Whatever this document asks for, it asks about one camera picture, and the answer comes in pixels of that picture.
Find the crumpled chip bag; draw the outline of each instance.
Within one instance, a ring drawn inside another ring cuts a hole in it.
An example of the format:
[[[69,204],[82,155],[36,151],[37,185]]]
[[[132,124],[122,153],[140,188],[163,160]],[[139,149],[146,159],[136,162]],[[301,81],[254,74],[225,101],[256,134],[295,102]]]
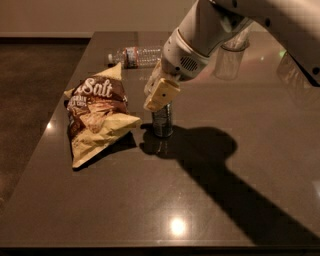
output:
[[[141,119],[128,112],[121,64],[88,77],[65,92],[70,124],[68,135],[73,168],[78,168],[132,129]]]

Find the dark floor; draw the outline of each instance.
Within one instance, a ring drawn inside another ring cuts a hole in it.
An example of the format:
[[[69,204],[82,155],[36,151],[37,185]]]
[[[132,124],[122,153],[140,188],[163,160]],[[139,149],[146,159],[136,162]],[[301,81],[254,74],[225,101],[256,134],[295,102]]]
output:
[[[0,215],[87,43],[0,43]]]

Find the potato chip bag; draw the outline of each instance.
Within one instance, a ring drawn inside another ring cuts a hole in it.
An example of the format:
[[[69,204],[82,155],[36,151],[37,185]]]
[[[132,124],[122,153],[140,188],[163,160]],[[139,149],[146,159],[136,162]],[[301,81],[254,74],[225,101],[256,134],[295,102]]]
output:
[[[140,118],[128,112],[121,80],[119,63],[65,92],[69,98],[68,135],[73,168],[80,167],[141,124]]]

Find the plastic water bottle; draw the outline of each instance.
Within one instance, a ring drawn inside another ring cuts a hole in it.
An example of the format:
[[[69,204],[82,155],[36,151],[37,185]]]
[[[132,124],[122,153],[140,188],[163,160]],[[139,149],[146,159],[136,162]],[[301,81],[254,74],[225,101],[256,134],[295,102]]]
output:
[[[161,46],[126,47],[108,54],[108,61],[111,65],[120,62],[125,69],[151,68],[155,67],[160,60],[161,52]]]

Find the gray table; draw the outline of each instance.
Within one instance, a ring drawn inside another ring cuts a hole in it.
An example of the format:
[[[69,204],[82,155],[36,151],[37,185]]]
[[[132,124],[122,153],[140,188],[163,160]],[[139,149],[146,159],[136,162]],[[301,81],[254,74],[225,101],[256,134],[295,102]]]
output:
[[[112,49],[169,33],[95,33],[68,88],[106,68]],[[253,32],[238,78],[216,53],[173,103],[160,140],[143,110],[151,69],[124,70],[144,125],[86,168],[71,168],[61,98],[0,222],[0,247],[320,249],[319,90],[285,86],[282,47]]]

